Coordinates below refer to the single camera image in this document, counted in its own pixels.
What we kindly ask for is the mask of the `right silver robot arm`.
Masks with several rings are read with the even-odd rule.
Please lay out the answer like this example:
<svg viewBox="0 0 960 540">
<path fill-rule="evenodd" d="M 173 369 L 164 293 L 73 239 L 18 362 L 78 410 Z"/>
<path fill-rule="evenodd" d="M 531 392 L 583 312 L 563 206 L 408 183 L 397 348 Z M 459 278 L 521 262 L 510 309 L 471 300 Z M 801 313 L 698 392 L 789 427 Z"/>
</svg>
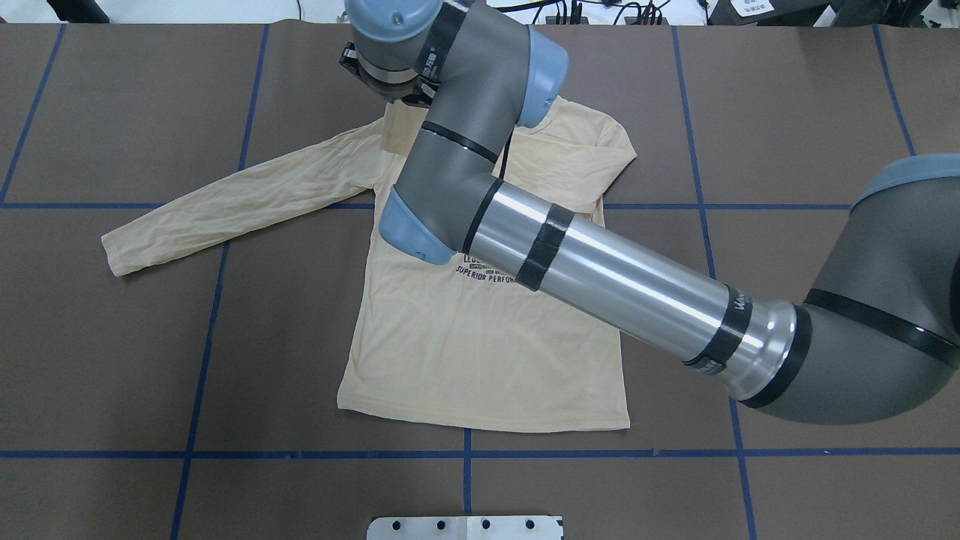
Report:
<svg viewBox="0 0 960 540">
<path fill-rule="evenodd" d="M 380 235 L 426 263 L 470 255 L 722 380 L 731 399 L 816 425 L 888 419 L 958 373 L 958 156 L 883 168 L 802 304 L 758 301 L 494 173 L 569 70 L 565 49 L 484 1 L 347 1 L 358 77 L 432 86 Z"/>
</svg>

